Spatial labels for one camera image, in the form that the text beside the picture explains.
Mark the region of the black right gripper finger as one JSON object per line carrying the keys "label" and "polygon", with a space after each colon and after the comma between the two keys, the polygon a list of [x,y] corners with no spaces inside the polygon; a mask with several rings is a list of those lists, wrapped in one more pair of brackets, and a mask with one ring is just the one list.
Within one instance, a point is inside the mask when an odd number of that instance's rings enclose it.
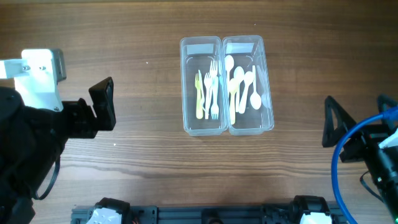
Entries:
{"label": "black right gripper finger", "polygon": [[333,147],[353,127],[356,121],[332,97],[325,99],[325,124],[323,129],[322,146]]}
{"label": "black right gripper finger", "polygon": [[388,116],[381,119],[382,124],[386,124],[391,131],[395,131],[397,129],[397,102],[391,97],[381,94],[377,98],[377,107],[380,113],[388,113]]}

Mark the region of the white plastic spoon thin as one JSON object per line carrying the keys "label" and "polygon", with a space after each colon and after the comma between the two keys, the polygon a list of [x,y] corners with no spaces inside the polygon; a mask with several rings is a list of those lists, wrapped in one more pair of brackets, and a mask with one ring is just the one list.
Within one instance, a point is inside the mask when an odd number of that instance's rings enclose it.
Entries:
{"label": "white plastic spoon thin", "polygon": [[252,74],[254,75],[254,79],[253,79],[253,83],[252,83],[253,93],[250,96],[250,102],[251,102],[252,107],[255,110],[258,110],[261,107],[261,97],[257,92],[257,83],[256,83],[257,78],[256,78],[256,66],[255,65],[252,66]]}

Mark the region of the yellow plastic fork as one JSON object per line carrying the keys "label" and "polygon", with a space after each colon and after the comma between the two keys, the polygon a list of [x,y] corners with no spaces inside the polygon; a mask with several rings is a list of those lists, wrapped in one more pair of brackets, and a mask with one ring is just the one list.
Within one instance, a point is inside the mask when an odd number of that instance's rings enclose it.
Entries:
{"label": "yellow plastic fork", "polygon": [[202,119],[203,118],[203,110],[201,109],[201,105],[200,105],[200,90],[199,90],[197,78],[198,78],[198,73],[195,75],[195,88],[197,89],[196,117],[197,117],[197,119]]}

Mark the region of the white plastic spoon thick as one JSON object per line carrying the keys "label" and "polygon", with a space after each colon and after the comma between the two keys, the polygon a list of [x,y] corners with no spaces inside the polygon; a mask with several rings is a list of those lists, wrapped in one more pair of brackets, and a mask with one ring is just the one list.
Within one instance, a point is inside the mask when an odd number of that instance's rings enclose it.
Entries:
{"label": "white plastic spoon thick", "polygon": [[247,103],[247,97],[248,97],[248,88],[250,84],[254,81],[254,74],[250,71],[246,72],[244,75],[244,90],[243,94],[241,97],[241,101],[239,104],[239,113],[244,114],[246,110],[246,103]]}

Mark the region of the yellow plastic spoon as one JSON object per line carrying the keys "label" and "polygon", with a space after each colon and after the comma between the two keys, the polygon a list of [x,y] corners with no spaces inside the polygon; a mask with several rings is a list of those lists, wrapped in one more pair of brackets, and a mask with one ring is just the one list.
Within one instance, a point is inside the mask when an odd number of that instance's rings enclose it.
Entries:
{"label": "yellow plastic spoon", "polygon": [[235,123],[235,99],[234,96],[238,90],[238,81],[235,78],[232,78],[228,83],[228,91],[230,94],[230,102],[229,102],[229,115],[230,115],[230,123],[233,125]]}

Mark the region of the light blue plastic fork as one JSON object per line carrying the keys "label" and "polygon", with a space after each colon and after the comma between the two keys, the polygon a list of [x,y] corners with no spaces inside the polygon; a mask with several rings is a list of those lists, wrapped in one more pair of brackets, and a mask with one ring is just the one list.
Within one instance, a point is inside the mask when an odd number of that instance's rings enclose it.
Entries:
{"label": "light blue plastic fork", "polygon": [[212,97],[213,104],[211,106],[211,117],[212,119],[218,119],[219,107],[218,107],[218,76],[214,77],[212,85]]}

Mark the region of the white plastic fork long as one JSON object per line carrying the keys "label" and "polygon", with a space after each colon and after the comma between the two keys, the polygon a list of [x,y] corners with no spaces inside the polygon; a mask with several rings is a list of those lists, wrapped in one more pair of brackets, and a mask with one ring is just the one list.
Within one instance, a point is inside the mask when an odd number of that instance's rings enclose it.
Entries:
{"label": "white plastic fork long", "polygon": [[206,88],[206,100],[205,100],[205,119],[209,119],[210,113],[210,103],[211,103],[211,94],[212,94],[212,84],[213,79],[217,75],[217,62],[212,60],[210,63],[210,70],[205,75],[204,84]]}

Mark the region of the white plastic fork small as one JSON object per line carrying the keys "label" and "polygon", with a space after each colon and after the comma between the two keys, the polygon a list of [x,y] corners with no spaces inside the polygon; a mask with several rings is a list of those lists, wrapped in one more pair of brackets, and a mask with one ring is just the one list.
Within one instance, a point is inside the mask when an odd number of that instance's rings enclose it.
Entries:
{"label": "white plastic fork small", "polygon": [[204,87],[203,87],[203,80],[202,80],[202,75],[201,75],[201,71],[198,71],[198,86],[199,86],[199,90],[200,90],[200,105],[201,105],[201,109],[204,111],[205,107],[205,94],[204,94]]}

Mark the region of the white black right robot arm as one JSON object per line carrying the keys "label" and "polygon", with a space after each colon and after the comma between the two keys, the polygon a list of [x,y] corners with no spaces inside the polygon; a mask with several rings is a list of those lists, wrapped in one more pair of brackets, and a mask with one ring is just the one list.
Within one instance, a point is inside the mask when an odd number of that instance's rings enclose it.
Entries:
{"label": "white black right robot arm", "polygon": [[331,158],[333,195],[348,223],[356,223],[344,203],[338,182],[338,162],[361,162],[368,168],[378,193],[365,189],[388,209],[397,223],[397,102],[387,95],[377,98],[378,114],[356,122],[332,97],[325,99],[323,147],[334,147]]}

